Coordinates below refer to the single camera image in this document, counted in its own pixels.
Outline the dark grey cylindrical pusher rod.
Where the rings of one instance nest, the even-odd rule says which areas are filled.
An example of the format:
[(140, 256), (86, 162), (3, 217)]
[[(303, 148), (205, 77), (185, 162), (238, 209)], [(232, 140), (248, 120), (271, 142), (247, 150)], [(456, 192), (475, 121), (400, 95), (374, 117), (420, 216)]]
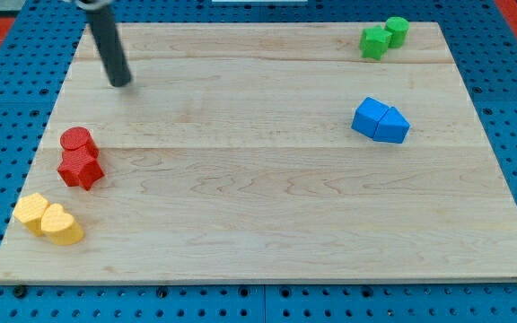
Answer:
[(124, 87), (132, 81), (111, 0), (82, 0), (87, 22), (110, 84)]

